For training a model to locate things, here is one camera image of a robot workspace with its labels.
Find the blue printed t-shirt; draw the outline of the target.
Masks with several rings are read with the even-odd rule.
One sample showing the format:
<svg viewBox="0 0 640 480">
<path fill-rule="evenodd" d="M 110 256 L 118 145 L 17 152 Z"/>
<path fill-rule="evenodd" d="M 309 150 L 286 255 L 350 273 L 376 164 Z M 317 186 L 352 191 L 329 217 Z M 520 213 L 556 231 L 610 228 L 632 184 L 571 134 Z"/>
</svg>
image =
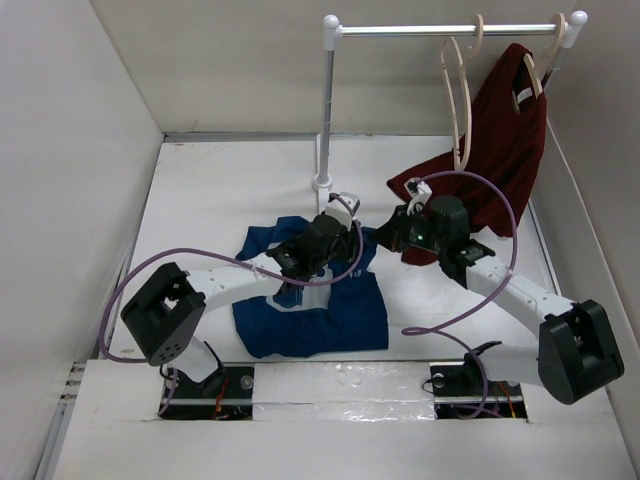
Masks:
<svg viewBox="0 0 640 480">
<path fill-rule="evenodd" d="M 357 268 L 337 283 L 233 304 L 236 332 L 249 354 L 308 358 L 387 349 L 387 311 L 369 270 L 375 255 L 376 245 L 365 239 Z"/>
</svg>

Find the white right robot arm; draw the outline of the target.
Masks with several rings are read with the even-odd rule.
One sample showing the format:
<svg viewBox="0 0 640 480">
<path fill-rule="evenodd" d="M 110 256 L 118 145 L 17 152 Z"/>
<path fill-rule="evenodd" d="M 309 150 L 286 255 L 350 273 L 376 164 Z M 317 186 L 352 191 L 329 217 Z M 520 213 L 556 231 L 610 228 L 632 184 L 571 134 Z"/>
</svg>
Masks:
<svg viewBox="0 0 640 480">
<path fill-rule="evenodd" d="M 470 391 L 484 393 L 501 381 L 524 383 L 571 405 L 624 375 L 604 307 L 567 299 L 514 274 L 493 250 L 472 238 L 459 199 L 438 197 L 426 212 L 399 205 L 372 239 L 391 252 L 417 248 L 435 254 L 447 277 L 500 307 L 536 339 L 534 347 L 494 340 L 467 353 L 455 380 Z"/>
</svg>

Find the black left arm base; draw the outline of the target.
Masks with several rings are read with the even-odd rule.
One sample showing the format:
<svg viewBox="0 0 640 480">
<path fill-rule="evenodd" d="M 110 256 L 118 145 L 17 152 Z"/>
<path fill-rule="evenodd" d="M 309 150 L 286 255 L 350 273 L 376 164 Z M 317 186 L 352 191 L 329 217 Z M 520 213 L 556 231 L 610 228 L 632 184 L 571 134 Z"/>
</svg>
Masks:
<svg viewBox="0 0 640 480">
<path fill-rule="evenodd" d="M 195 348 L 181 355 L 208 376 L 194 382 L 171 364 L 159 367 L 164 380 L 157 412 L 163 420 L 248 421 L 253 419 L 255 368 L 252 364 L 226 365 L 208 342 L 197 341 Z"/>
</svg>

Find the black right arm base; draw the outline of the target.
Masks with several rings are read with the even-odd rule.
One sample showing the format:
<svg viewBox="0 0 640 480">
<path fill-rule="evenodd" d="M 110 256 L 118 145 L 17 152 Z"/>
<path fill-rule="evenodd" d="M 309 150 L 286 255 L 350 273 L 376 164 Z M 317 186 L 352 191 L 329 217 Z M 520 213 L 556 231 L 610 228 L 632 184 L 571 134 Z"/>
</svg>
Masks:
<svg viewBox="0 0 640 480">
<path fill-rule="evenodd" d="M 422 389 L 433 396 L 438 420 L 467 419 L 480 407 L 484 393 L 479 366 L 469 353 L 462 360 L 431 363 Z M 498 418 L 528 418 L 519 384 L 487 381 L 487 396 L 476 419 Z"/>
</svg>

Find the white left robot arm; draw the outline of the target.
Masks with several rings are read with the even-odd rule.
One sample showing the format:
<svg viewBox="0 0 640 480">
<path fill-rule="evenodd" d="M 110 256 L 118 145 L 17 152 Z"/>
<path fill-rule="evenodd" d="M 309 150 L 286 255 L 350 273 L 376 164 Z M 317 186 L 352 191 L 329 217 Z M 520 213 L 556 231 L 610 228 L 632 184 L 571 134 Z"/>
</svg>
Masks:
<svg viewBox="0 0 640 480">
<path fill-rule="evenodd" d="M 257 297 L 283 295 L 306 287 L 329 285 L 316 281 L 332 260 L 357 266 L 363 235 L 357 220 L 346 224 L 327 213 L 316 216 L 303 232 L 247 261 L 230 259 L 226 267 L 196 275 L 176 263 L 161 265 L 121 311 L 129 333 L 153 367 L 167 367 L 188 381 L 201 396 L 222 387 L 222 361 L 197 339 L 201 318 L 221 307 Z"/>
</svg>

